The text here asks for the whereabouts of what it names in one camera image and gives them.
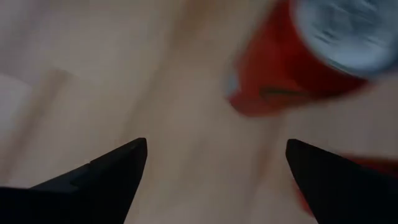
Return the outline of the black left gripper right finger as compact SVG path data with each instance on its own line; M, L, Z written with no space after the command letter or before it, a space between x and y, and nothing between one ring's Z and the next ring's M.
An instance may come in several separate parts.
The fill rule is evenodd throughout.
M285 157L318 224L398 224L398 178L298 139Z

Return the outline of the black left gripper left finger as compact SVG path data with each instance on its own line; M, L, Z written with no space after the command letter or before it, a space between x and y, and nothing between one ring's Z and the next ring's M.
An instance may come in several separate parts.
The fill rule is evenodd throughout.
M33 187L0 187L0 224L124 224L146 159L137 138Z

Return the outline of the red Coke Zero can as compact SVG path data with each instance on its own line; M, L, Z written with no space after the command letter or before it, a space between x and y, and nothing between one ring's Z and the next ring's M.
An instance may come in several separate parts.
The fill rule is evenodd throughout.
M233 67L245 116L352 93L398 68L398 0L276 0Z

